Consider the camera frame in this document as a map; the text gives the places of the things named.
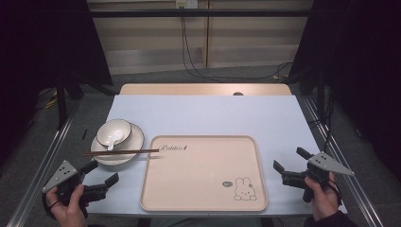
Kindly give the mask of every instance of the metal rod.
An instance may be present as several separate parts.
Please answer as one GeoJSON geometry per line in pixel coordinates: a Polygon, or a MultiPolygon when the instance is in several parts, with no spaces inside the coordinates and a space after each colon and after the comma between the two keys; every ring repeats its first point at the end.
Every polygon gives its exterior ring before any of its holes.
{"type": "Polygon", "coordinates": [[[307,17],[309,9],[92,9],[94,18],[108,17],[307,17]]]}

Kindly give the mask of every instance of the black stand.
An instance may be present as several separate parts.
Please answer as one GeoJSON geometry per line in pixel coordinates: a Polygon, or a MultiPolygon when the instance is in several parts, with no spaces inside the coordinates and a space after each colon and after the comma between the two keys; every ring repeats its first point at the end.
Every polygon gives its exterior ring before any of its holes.
{"type": "Polygon", "coordinates": [[[82,89],[79,87],[79,83],[83,82],[88,84],[89,86],[97,89],[99,92],[107,95],[107,96],[115,96],[118,95],[117,92],[109,90],[99,84],[96,84],[89,79],[84,77],[80,77],[78,74],[69,75],[65,69],[61,69],[57,76],[57,100],[59,104],[59,126],[58,130],[62,128],[67,119],[67,105],[65,102],[65,92],[64,89],[68,92],[70,97],[73,99],[82,99],[84,93],[82,89]]]}

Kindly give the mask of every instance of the human hand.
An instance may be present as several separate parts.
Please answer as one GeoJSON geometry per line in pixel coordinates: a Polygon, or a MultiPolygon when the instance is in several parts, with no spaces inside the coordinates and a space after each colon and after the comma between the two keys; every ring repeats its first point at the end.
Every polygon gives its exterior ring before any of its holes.
{"type": "Polygon", "coordinates": [[[56,220],[61,227],[86,227],[85,216],[79,208],[79,199],[83,194],[83,185],[79,184],[71,195],[71,200],[68,206],[65,206],[59,201],[57,196],[57,187],[52,188],[46,194],[46,203],[50,207],[56,220]]]}
{"type": "MultiPolygon", "coordinates": [[[[329,178],[332,181],[329,183],[336,188],[334,174],[329,173],[329,178]]],[[[321,185],[309,177],[305,177],[305,183],[313,190],[314,198],[312,200],[312,213],[315,221],[334,215],[339,211],[339,203],[337,194],[330,187],[322,190],[321,185]]]]}

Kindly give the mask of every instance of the white spoon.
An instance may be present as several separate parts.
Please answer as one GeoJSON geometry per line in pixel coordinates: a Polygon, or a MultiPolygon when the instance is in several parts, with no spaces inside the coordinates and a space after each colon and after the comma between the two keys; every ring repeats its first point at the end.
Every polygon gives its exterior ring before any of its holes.
{"type": "Polygon", "coordinates": [[[111,151],[114,149],[114,144],[118,140],[122,139],[124,136],[124,133],[122,131],[115,131],[111,136],[110,136],[110,145],[107,147],[107,151],[111,151]]]}

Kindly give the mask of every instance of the rectangular tray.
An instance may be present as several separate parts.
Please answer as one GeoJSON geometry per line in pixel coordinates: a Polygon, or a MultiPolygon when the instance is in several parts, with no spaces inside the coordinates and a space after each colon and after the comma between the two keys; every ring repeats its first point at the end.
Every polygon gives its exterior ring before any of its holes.
{"type": "Polygon", "coordinates": [[[148,211],[262,211],[268,205],[249,136],[157,136],[141,205],[148,211]]]}

